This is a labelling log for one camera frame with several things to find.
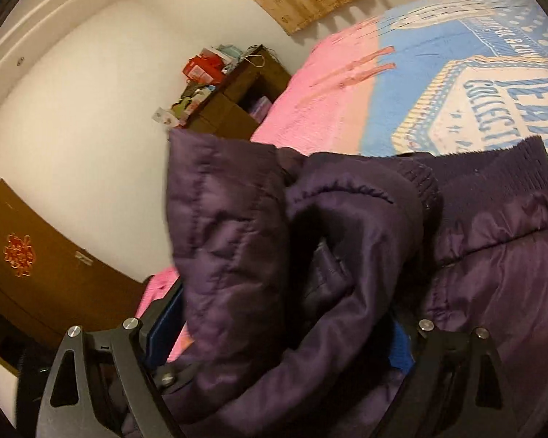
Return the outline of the purple puffer jacket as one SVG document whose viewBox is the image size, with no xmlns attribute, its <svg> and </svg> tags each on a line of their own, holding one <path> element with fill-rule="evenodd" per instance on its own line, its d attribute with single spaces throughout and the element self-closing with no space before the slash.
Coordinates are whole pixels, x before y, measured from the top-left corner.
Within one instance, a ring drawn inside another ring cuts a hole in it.
<svg viewBox="0 0 548 438">
<path fill-rule="evenodd" d="M 188 437 L 366 437 L 398 315 L 493 335 L 521 437 L 548 421 L 548 154 L 364 157 L 173 131 L 166 218 Z"/>
</svg>

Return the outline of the brown wooden door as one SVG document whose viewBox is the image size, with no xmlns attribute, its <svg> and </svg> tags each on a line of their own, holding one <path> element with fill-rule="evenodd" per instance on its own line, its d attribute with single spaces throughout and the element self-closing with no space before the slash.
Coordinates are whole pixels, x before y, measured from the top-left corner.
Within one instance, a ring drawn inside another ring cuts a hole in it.
<svg viewBox="0 0 548 438">
<path fill-rule="evenodd" d="M 138 308 L 144 285 L 82 249 L 0 181 L 0 360 L 50 361 L 72 325 L 111 329 Z"/>
</svg>

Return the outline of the clutter on desk top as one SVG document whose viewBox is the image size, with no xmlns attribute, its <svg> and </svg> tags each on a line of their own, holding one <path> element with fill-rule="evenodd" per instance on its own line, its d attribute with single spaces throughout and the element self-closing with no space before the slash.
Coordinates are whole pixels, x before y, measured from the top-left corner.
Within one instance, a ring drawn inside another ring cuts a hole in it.
<svg viewBox="0 0 548 438">
<path fill-rule="evenodd" d="M 152 120 L 166 128 L 185 128 L 193 114 L 217 90 L 224 86 L 228 77 L 243 63 L 256 68 L 265 67 L 266 59 L 260 46 L 242 51 L 236 46 L 206 47 L 188 60 L 183 74 L 187 85 L 180 99 L 169 109 L 159 107 Z"/>
</svg>

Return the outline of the brown wooden desk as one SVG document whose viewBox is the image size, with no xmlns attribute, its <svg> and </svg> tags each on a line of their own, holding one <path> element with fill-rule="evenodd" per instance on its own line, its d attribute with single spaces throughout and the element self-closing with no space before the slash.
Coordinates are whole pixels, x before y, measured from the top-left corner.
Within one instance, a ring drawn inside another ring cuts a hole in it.
<svg viewBox="0 0 548 438">
<path fill-rule="evenodd" d="M 259 127 L 250 109 L 262 97 L 274 103 L 290 80 L 289 72 L 266 46 L 252 46 L 224 81 L 193 111 L 185 128 L 218 138 L 249 141 Z"/>
</svg>

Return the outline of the pink and blue blanket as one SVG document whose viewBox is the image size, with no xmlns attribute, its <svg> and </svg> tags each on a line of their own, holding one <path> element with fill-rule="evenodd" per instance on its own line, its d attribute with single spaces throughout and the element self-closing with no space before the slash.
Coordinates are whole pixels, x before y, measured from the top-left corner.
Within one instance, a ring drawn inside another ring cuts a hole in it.
<svg viewBox="0 0 548 438">
<path fill-rule="evenodd" d="M 534 0 L 421 0 L 329 36 L 249 141 L 364 157 L 548 154 L 548 18 Z M 144 304 L 181 280 L 154 277 Z M 185 324 L 169 357 L 192 340 Z"/>
</svg>

